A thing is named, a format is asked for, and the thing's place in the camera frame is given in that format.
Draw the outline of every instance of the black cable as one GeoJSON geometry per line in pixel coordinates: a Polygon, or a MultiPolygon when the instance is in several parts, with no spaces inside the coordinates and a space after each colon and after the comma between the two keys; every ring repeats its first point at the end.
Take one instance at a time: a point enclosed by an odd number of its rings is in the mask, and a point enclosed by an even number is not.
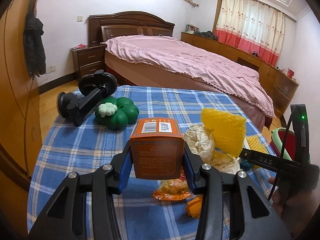
{"type": "MultiPolygon", "coordinates": [[[[285,144],[287,142],[287,136],[288,136],[288,133],[289,133],[289,128],[290,128],[291,122],[292,122],[292,113],[295,111],[295,109],[296,109],[296,106],[294,107],[294,109],[292,110],[292,112],[290,114],[290,117],[289,117],[289,120],[288,120],[288,124],[287,124],[287,127],[285,129],[284,139],[283,139],[283,142],[282,142],[282,147],[281,147],[281,152],[280,152],[280,159],[283,159],[284,150],[285,150],[285,144]]],[[[273,186],[271,188],[270,194],[268,196],[268,200],[271,199],[272,194],[274,193],[274,191],[276,189],[276,185],[278,183],[278,179],[279,179],[279,177],[278,177],[278,173],[277,173],[276,177],[275,177],[275,182],[273,183],[273,186]]]]}

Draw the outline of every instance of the hand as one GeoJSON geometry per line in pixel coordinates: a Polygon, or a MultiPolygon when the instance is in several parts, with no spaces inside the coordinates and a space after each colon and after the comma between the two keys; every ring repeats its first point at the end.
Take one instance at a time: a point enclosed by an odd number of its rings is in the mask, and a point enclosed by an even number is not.
{"type": "MultiPolygon", "coordinates": [[[[269,178],[268,182],[270,184],[274,184],[275,178],[269,178]]],[[[294,208],[297,212],[299,212],[299,220],[291,232],[294,236],[303,231],[318,208],[316,195],[312,190],[300,191],[297,195],[288,199],[286,202],[284,202],[285,200],[281,199],[279,191],[276,190],[271,199],[273,200],[272,207],[280,216],[283,211],[284,204],[287,205],[286,208],[294,208]]]]}

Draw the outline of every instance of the curtain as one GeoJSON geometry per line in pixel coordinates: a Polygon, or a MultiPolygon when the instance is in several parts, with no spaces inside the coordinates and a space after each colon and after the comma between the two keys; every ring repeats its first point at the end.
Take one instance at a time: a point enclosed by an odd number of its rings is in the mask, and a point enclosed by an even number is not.
{"type": "Polygon", "coordinates": [[[215,35],[219,41],[275,66],[284,38],[284,13],[255,0],[222,0],[215,35]]]}

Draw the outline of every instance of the blue plaid blanket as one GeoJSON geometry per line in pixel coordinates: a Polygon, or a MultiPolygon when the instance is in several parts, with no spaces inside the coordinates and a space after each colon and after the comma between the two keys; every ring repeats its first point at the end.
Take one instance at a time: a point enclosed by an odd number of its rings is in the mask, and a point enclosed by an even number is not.
{"type": "MultiPolygon", "coordinates": [[[[120,86],[114,96],[131,98],[139,108],[139,118],[169,117],[178,121],[182,132],[200,122],[201,109],[211,107],[244,117],[243,111],[223,93],[167,88],[120,86]]],[[[133,125],[124,130],[109,130],[94,122],[92,111],[80,127],[58,116],[51,127],[36,162],[28,197],[28,231],[50,196],[71,171],[86,174],[110,163],[121,153],[132,132],[133,125]]],[[[274,155],[262,134],[247,118],[247,136],[258,135],[260,141],[274,155]]],[[[262,192],[270,192],[269,171],[249,172],[262,192]]],[[[185,211],[186,202],[159,201],[152,193],[160,181],[136,179],[132,169],[127,188],[122,195],[114,195],[116,217],[123,240],[195,238],[198,219],[185,211]]],[[[229,239],[229,210],[224,203],[223,239],[229,239]]],[[[87,195],[87,235],[93,239],[91,194],[87,195]]]]}

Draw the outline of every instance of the drawer handle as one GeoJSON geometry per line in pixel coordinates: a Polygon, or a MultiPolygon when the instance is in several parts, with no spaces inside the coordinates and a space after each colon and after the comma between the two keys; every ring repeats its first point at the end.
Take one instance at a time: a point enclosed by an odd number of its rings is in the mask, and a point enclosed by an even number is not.
{"type": "Polygon", "coordinates": [[[36,141],[36,129],[33,126],[31,128],[31,137],[33,141],[36,141]]]}

